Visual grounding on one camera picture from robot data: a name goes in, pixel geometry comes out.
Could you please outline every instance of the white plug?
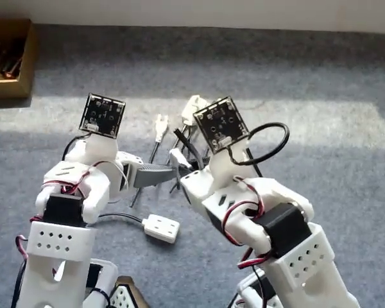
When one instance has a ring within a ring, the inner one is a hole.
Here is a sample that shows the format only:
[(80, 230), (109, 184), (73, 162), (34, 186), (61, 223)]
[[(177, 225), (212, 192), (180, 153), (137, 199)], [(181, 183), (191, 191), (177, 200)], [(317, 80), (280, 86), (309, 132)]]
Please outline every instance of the white plug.
[(168, 129), (168, 115), (164, 117), (159, 114), (155, 120), (155, 142), (161, 142)]
[(196, 126), (197, 122), (194, 118), (194, 113), (208, 106), (209, 103), (199, 95), (193, 95), (182, 110), (182, 122), (184, 125)]
[(156, 239), (173, 244), (177, 238), (180, 223), (162, 216), (150, 214), (142, 220), (144, 232)]
[(169, 150), (169, 158), (171, 165), (178, 168), (179, 165), (184, 165), (187, 168), (192, 168), (192, 165), (188, 162), (186, 157), (181, 153), (179, 148)]

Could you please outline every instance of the white wall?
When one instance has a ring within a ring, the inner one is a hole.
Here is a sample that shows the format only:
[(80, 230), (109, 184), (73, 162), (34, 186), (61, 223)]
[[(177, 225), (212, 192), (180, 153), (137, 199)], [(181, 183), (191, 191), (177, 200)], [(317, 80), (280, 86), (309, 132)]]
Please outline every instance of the white wall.
[(0, 0), (36, 23), (385, 33), (385, 0)]

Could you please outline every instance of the cardboard box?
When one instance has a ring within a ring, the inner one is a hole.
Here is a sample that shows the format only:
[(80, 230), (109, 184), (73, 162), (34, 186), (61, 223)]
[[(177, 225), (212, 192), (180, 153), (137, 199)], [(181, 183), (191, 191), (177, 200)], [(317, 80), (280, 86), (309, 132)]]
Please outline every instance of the cardboard box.
[(0, 74), (0, 98), (27, 98), (33, 85), (38, 44), (29, 19), (0, 19), (0, 43), (6, 46), (14, 39), (25, 39), (20, 73), (12, 80), (4, 79)]

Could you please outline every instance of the gray carpet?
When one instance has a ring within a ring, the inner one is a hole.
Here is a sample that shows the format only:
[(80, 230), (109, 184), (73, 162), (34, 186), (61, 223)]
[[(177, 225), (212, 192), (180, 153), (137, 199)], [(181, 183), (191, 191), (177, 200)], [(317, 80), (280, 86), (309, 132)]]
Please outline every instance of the gray carpet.
[[(250, 128), (290, 126), (282, 153), (264, 174), (308, 197), (362, 307), (385, 307), (385, 36), (291, 31), (40, 26), (32, 99), (0, 102), (0, 307), (8, 307), (43, 174), (77, 132), (87, 94), (124, 99), (122, 150), (148, 159), (152, 120), (171, 129), (190, 95), (231, 95)], [(256, 155), (279, 132), (252, 142)], [(168, 135), (157, 162), (174, 138)], [(99, 225), (94, 256), (114, 261), (155, 307), (226, 307), (250, 271), (243, 250), (193, 213), (171, 184), (146, 189), (109, 210), (177, 219), (174, 246), (146, 238), (137, 225)]]

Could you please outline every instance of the black circuit board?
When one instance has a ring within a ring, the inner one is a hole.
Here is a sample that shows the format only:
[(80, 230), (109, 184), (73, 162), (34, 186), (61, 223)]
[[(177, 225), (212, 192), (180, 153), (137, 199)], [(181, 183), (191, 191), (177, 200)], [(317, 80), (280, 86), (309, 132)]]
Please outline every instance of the black circuit board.
[(249, 135), (243, 118), (229, 96), (197, 111), (194, 118), (213, 154)]
[(116, 139), (126, 103), (90, 93), (81, 117), (80, 130)]

